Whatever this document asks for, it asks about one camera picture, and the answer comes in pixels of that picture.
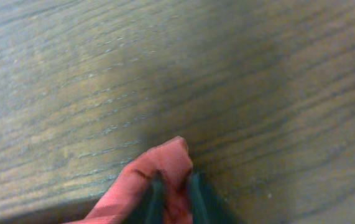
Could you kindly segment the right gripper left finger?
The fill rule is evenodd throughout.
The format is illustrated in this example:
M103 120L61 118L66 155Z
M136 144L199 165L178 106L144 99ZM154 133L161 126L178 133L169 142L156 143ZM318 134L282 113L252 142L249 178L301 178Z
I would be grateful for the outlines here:
M163 224L164 201L165 186L157 173L139 203L124 219L124 224Z

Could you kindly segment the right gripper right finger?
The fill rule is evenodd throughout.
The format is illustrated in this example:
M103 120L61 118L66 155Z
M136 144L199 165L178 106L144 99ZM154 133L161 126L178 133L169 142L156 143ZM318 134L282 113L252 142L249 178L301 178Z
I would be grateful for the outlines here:
M221 199L202 173L194 173L189 184L193 224L238 224L239 219Z

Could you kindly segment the red orange t-shirt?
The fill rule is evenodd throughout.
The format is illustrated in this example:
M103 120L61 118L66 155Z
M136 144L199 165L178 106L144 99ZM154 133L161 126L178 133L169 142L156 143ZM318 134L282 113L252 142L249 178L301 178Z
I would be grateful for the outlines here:
M188 195L192 168L187 143L180 136L149 149L125 166L109 190L79 223L124 223L145 194L150 181L160 173L165 186L163 223L192 224Z

